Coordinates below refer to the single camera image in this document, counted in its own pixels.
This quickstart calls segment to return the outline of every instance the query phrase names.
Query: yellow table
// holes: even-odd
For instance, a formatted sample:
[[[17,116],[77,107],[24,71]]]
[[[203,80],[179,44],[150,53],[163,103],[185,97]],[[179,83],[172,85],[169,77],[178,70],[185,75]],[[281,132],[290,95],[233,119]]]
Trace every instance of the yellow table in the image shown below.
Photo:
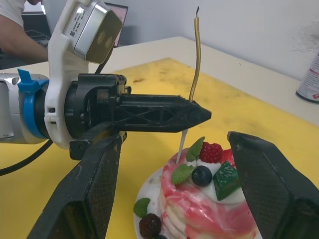
[[[194,69],[163,59],[119,73],[136,94],[187,97]],[[212,119],[192,128],[185,146],[201,136],[229,148],[227,132],[240,131],[273,142],[318,187],[319,127],[264,103],[247,93],[201,74],[195,100]],[[108,239],[134,239],[133,205],[143,182],[177,151],[180,133],[129,132],[122,146],[115,203]],[[21,161],[40,145],[0,144],[0,168]],[[0,177],[0,232],[3,239],[28,235],[58,182],[76,165],[55,145],[27,167]]]

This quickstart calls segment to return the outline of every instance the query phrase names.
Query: cake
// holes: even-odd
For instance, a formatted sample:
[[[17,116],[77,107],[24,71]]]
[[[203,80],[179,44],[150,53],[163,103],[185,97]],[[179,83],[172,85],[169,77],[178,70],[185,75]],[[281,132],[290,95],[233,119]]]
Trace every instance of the cake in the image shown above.
[[[201,138],[182,151],[178,163],[176,158],[177,154],[164,166],[160,179],[157,216],[160,234],[165,235],[161,238],[254,239],[259,234],[231,149]],[[147,217],[140,221],[142,236],[152,230],[150,222]]]

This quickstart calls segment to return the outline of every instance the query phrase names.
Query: can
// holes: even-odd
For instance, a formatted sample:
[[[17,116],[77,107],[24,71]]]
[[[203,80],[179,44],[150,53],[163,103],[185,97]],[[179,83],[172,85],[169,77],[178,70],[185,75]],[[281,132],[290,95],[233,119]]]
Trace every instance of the can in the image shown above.
[[[319,54],[315,57],[297,89],[296,96],[304,101],[319,104]]]

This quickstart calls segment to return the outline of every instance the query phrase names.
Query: person's arm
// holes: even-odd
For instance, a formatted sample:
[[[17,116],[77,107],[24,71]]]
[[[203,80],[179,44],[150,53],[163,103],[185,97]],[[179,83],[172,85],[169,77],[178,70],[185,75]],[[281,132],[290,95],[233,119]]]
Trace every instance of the person's arm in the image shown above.
[[[48,60],[47,50],[33,41],[23,27],[0,15],[0,48],[8,54],[18,57],[28,64]]]

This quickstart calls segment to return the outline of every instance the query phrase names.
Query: blue clip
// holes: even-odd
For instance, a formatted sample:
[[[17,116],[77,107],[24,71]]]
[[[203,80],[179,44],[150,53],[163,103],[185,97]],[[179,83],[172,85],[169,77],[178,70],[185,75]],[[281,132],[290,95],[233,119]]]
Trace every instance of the blue clip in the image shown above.
[[[34,81],[28,71],[18,69],[21,81],[18,83],[19,90],[25,93],[23,114],[24,122],[28,130],[38,138],[46,138],[39,131],[34,117],[34,104],[35,104],[35,93],[41,89],[41,87],[48,82],[48,80]]]

